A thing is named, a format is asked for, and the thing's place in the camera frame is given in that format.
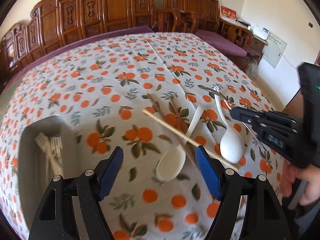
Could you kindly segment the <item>right hand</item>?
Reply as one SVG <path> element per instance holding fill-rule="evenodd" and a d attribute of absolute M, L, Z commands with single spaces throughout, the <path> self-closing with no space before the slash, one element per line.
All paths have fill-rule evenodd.
<path fill-rule="evenodd" d="M 287 160 L 284 161 L 280 181 L 280 191 L 284 197 L 289 198 L 291 196 L 292 185 L 296 179 L 307 182 L 299 204 L 307 206 L 317 202 L 319 200 L 319 168 L 310 164 L 307 168 L 301 169 Z"/>

